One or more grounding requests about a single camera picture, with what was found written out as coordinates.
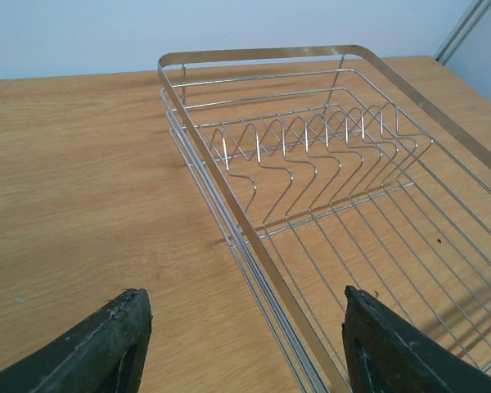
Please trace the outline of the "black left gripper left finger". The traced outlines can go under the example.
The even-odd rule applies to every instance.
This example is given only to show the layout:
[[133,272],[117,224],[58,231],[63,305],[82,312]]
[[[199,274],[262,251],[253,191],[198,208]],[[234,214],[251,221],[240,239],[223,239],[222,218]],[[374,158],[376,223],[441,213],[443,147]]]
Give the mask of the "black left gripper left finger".
[[151,338],[144,289],[128,289],[0,371],[0,392],[137,392]]

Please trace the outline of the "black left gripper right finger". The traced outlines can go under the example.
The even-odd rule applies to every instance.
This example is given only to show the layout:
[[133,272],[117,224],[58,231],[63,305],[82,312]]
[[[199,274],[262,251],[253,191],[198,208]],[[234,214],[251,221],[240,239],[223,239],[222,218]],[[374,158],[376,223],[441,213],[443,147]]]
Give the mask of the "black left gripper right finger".
[[457,358],[364,290],[345,288],[342,339],[353,392],[491,392]]

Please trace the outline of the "steel wire dish rack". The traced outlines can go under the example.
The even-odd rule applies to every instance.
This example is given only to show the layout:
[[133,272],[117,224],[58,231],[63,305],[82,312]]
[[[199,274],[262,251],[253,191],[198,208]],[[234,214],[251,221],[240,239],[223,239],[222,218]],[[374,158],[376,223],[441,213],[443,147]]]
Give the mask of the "steel wire dish rack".
[[356,45],[173,52],[169,133],[302,392],[364,290],[491,377],[491,151]]

